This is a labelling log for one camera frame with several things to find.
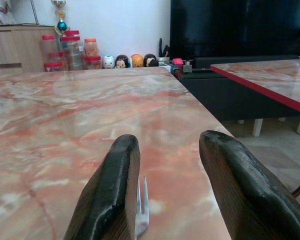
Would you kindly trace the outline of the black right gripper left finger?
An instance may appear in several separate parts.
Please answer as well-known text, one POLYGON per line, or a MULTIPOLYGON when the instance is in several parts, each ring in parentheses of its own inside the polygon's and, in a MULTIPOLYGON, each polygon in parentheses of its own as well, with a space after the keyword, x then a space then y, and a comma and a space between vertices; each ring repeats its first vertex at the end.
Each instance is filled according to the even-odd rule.
POLYGON ((65 240, 133 240, 140 173, 138 139, 119 136, 83 188, 65 240))

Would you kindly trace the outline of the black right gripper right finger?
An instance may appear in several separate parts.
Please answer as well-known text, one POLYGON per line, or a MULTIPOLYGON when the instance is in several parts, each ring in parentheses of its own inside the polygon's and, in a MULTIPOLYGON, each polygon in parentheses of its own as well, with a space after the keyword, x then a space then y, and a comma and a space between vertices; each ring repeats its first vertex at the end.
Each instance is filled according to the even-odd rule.
POLYGON ((300 204, 240 141, 200 134, 199 154, 233 240, 300 240, 300 204))

